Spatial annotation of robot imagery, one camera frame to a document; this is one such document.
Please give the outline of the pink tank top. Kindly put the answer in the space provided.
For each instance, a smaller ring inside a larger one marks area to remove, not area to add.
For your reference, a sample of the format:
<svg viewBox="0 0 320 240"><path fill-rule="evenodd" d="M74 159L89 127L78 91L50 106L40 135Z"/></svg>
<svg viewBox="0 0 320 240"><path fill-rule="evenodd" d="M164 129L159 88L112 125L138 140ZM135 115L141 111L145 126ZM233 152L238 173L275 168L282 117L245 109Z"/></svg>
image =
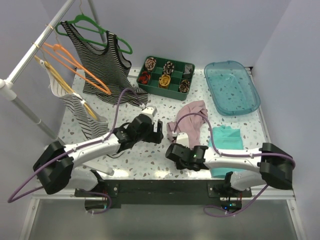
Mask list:
<svg viewBox="0 0 320 240"><path fill-rule="evenodd" d="M177 121L186 114L197 113L208 117L208 110L203 100L193 101L183 106L175 117L175 121L170 121L166 124L167 138L174 142L172 133L177 125ZM199 115L189 115L184 117L178 124L178 133L186 133L188 135L189 147L192 149L194 146L200 145L200 130L205 123L203 118Z"/></svg>

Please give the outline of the orange hanger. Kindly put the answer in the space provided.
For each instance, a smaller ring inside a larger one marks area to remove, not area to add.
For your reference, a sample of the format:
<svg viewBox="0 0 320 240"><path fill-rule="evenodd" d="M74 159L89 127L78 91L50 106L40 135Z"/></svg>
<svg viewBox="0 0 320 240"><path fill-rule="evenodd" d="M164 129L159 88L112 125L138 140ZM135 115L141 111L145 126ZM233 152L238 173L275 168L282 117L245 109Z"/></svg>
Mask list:
<svg viewBox="0 0 320 240"><path fill-rule="evenodd" d="M107 87L105 83L103 83L99 78L97 78L94 74L92 74L89 70L87 70L84 66L82 66L67 49L65 49L60 44L48 44L44 43L41 47L41 50L43 50L46 54L48 54L50 57L52 57L54 60L56 60L58 63L75 73L77 76L85 80L87 83L89 83L91 86L95 87L96 89L99 89L101 92L111 95L111 90ZM72 65L73 67L76 67L79 70L84 71L84 75L81 75L76 70L71 68L67 62Z"/></svg>

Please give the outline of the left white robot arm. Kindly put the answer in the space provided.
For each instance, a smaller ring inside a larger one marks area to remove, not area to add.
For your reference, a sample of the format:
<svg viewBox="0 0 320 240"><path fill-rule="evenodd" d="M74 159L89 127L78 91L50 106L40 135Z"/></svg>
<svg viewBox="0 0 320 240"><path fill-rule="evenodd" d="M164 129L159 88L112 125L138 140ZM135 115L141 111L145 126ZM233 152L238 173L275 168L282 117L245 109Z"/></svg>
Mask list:
<svg viewBox="0 0 320 240"><path fill-rule="evenodd" d="M59 141L49 144L33 170L45 192L53 195L69 184L76 167L103 155L131 149L138 142L160 144L163 138L163 122L153 121L141 113L132 122L124 123L104 136L76 144L62 145Z"/></svg>

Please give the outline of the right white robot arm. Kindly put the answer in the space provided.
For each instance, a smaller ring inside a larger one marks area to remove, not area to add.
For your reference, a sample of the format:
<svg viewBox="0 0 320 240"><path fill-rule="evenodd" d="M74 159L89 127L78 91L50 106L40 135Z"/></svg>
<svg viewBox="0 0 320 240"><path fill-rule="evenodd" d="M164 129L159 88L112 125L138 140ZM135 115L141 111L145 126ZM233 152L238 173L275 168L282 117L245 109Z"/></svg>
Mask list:
<svg viewBox="0 0 320 240"><path fill-rule="evenodd" d="M296 164L291 155L272 143L263 143L260 148L246 150L215 149L204 145L190 149L173 143L168 147L165 157L175 162L177 169L195 172L230 169L222 185L223 192L230 197L259 185L280 190L293 188Z"/></svg>

